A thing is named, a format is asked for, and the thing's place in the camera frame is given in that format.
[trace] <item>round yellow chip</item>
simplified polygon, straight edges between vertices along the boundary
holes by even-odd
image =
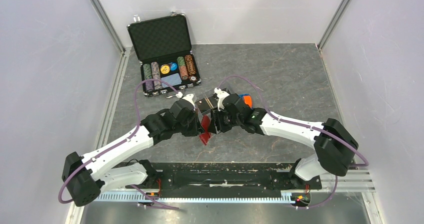
[[[167,65],[167,64],[164,64],[164,65],[162,65],[161,67],[160,67],[160,72],[161,73],[163,73],[163,74],[167,74],[167,73],[169,73],[170,72],[170,66],[169,65]]]

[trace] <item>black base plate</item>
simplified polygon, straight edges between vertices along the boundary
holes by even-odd
[[[152,163],[158,170],[163,198],[278,198],[281,190],[304,190],[289,180],[293,163]],[[322,189],[319,176],[312,178],[311,190]],[[138,185],[142,189],[158,189]]]

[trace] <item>metal corner post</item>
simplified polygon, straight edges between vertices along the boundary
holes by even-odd
[[[322,51],[322,48],[324,48],[325,44],[327,43],[331,33],[333,32],[333,30],[336,27],[337,23],[339,22],[341,16],[345,12],[350,1],[351,0],[341,0],[341,3],[338,5],[338,8],[335,11],[329,25],[327,26],[327,29],[325,30],[324,35],[322,36],[319,43],[316,45],[320,52]]]
[[[111,21],[109,20],[108,15],[106,14],[102,4],[100,3],[100,0],[90,0],[90,1],[92,2],[92,5],[95,11],[97,12],[98,16],[100,17],[100,20],[105,25],[106,30],[109,32],[110,36],[112,37],[112,40],[115,43],[115,46],[121,52],[121,54],[124,54],[125,47],[122,44],[118,34],[116,33],[116,30],[114,29]]]

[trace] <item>gray marble tabletop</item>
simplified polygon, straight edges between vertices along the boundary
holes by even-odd
[[[201,86],[187,90],[200,95],[217,87],[229,75],[241,75],[263,90],[272,111],[308,120],[339,119],[324,65],[314,44],[212,44],[194,45],[193,53],[202,78]],[[141,81],[140,64],[131,53],[125,71],[108,141],[136,124],[133,93]],[[253,105],[262,107],[255,90],[240,79],[229,81],[236,93],[249,93]],[[138,92],[141,118],[169,108],[175,98],[144,97]],[[151,162],[294,162],[313,150],[279,137],[249,134],[239,127],[215,135],[207,146],[198,137],[174,135],[131,158]]]

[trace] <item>gray table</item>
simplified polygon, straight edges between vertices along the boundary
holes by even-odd
[[[329,81],[314,44],[217,44],[194,45],[202,85],[188,93],[201,94],[216,87],[228,75],[241,75],[263,90],[268,106],[281,115],[309,120],[339,119]],[[133,93],[140,82],[140,64],[131,53],[119,94],[108,141],[136,124]],[[261,107],[254,89],[242,80],[229,81],[237,93],[249,93]],[[175,98],[146,98],[140,91],[141,117],[169,108]],[[207,146],[198,137],[179,134],[131,158],[151,162],[294,162],[313,150],[278,137],[252,135],[240,128],[214,136]],[[328,194],[312,195],[312,203]],[[176,204],[181,211],[144,210],[131,203],[94,202],[84,211],[83,223],[368,223],[359,193],[336,194],[326,206],[295,211],[278,204]]]

